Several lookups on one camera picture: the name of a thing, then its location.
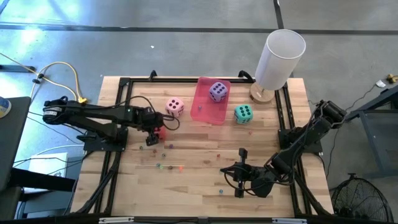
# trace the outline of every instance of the purple die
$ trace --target purple die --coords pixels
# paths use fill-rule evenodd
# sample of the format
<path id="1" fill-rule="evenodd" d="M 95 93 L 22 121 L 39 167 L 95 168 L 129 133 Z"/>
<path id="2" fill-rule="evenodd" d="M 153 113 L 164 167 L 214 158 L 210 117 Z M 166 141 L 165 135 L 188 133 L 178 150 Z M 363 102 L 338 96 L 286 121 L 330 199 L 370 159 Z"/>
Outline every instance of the purple die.
<path id="1" fill-rule="evenodd" d="M 228 89 L 226 86 L 224 86 L 224 84 L 216 82 L 209 89 L 209 97 L 215 102 L 220 102 L 226 98 L 227 92 Z"/>

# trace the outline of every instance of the white paper lamp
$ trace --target white paper lamp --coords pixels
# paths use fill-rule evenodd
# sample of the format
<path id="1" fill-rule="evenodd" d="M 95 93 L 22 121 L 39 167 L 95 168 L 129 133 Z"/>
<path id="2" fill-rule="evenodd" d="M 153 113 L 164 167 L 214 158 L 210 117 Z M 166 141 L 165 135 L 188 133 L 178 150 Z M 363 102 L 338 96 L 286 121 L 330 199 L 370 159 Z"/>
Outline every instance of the white paper lamp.
<path id="1" fill-rule="evenodd" d="M 267 103 L 274 90 L 283 87 L 305 52 L 304 38 L 291 30 L 280 29 L 270 33 L 256 69 L 256 82 L 250 90 L 256 103 Z"/>

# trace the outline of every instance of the fan grille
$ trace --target fan grille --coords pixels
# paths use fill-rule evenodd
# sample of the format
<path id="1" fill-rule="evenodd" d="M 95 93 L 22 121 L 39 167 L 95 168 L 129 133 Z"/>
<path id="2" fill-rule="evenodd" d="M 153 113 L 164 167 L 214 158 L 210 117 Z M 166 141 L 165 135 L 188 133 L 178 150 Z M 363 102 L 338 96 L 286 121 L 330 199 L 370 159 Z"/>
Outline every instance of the fan grille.
<path id="1" fill-rule="evenodd" d="M 333 193 L 331 201 L 339 216 L 393 222 L 387 200 L 367 180 L 351 177 L 344 181 Z"/>

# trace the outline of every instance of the yellow cable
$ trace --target yellow cable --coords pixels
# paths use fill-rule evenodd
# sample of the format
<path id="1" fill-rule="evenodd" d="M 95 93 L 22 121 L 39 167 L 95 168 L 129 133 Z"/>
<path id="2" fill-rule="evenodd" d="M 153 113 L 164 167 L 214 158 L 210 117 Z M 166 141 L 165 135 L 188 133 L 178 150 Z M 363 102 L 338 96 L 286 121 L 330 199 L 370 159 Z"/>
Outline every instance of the yellow cable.
<path id="1" fill-rule="evenodd" d="M 56 82 L 54 82 L 54 81 L 51 81 L 51 80 L 49 80 L 48 78 L 45 78 L 45 77 L 43 77 L 43 79 L 46 80 L 46 81 L 48 81 L 48 82 L 51 83 L 51 84 L 54 84 L 54 85 L 57 85 L 57 86 L 66 88 L 67 90 L 69 90 L 69 91 L 73 94 L 73 96 L 75 97 L 75 100 L 76 100 L 76 101 L 79 101 L 79 103 L 83 103 L 83 102 L 87 101 L 87 99 L 86 99 L 86 98 L 82 98 L 81 95 L 80 95 L 80 93 L 79 93 L 79 81 L 78 81 L 78 77 L 77 77 L 77 72 L 76 72 L 76 70 L 75 70 L 69 63 L 66 63 L 66 62 L 53 62 L 53 63 L 51 63 L 51 64 L 49 64 L 49 65 L 46 65 L 44 68 L 42 68 L 42 69 L 40 70 L 39 73 L 37 73 L 37 72 L 31 70 L 30 68 L 26 67 L 25 65 L 23 65 L 23 64 L 21 64 L 21 63 L 15 61 L 14 59 L 8 57 L 7 55 L 4 55 L 3 53 L 0 53 L 0 54 L 1 54 L 2 56 L 4 56 L 4 57 L 8 58 L 9 60 L 12 60 L 13 62 L 19 64 L 20 66 L 22 66 L 22 67 L 25 68 L 26 70 L 28 70 L 28 71 L 30 71 L 30 72 L 36 74 L 36 76 L 39 76 L 39 74 L 41 74 L 46 68 L 49 68 L 51 65 L 55 65 L 55 64 L 64 64 L 64 65 L 68 65 L 68 66 L 72 69 L 73 73 L 75 74 L 76 92 L 77 92 L 78 98 L 76 97 L 75 92 L 74 92 L 73 90 L 71 90 L 69 87 L 67 87 L 67 86 L 65 86 L 65 85 L 62 85 L 62 84 L 59 84 L 59 83 L 56 83 Z M 31 97 L 31 98 L 33 97 L 33 92 L 34 92 L 35 86 L 36 86 L 36 83 L 33 84 L 32 91 L 30 92 L 30 97 Z"/>

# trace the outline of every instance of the wooden lamp base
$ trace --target wooden lamp base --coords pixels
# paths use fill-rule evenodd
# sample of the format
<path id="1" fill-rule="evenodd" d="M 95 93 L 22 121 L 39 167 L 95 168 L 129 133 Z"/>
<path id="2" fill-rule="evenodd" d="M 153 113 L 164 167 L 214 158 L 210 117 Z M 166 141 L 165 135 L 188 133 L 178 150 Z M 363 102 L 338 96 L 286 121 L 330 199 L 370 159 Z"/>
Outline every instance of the wooden lamp base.
<path id="1" fill-rule="evenodd" d="M 258 85 L 257 83 L 253 83 L 250 87 L 250 99 L 258 104 L 266 104 L 270 102 L 274 96 L 275 91 L 273 90 L 265 90 L 263 87 Z"/>

